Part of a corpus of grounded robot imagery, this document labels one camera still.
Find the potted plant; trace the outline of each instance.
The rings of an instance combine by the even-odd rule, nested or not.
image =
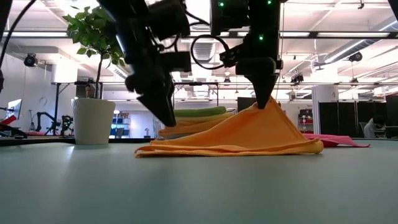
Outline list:
[[[123,53],[116,40],[114,24],[100,7],[92,9],[91,12],[90,7],[86,7],[84,12],[79,12],[74,17],[67,15],[63,18],[69,22],[67,32],[72,37],[73,43],[81,44],[77,54],[87,55],[89,58],[99,55],[95,97],[80,98],[73,102],[76,143],[107,144],[115,103],[98,99],[98,83],[104,60],[109,60],[108,67],[111,63],[124,66]]]

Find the pink cloth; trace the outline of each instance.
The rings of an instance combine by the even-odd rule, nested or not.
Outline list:
[[[370,144],[356,144],[349,136],[334,136],[329,134],[303,134],[307,139],[321,139],[323,147],[336,147],[344,144],[353,147],[369,147]]]

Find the table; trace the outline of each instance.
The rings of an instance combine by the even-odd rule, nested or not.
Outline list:
[[[319,155],[135,159],[141,144],[0,147],[1,223],[396,223],[398,141]]]

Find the chair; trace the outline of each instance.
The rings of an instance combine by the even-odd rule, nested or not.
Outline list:
[[[367,125],[367,123],[366,122],[359,122],[358,124],[361,126],[362,135],[365,137],[365,134],[364,134],[363,130],[365,129],[365,126]]]

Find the green cloth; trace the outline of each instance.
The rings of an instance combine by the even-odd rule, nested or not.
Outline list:
[[[225,106],[217,106],[214,108],[204,108],[204,109],[174,110],[175,117],[179,118],[214,116],[223,113],[226,113]]]

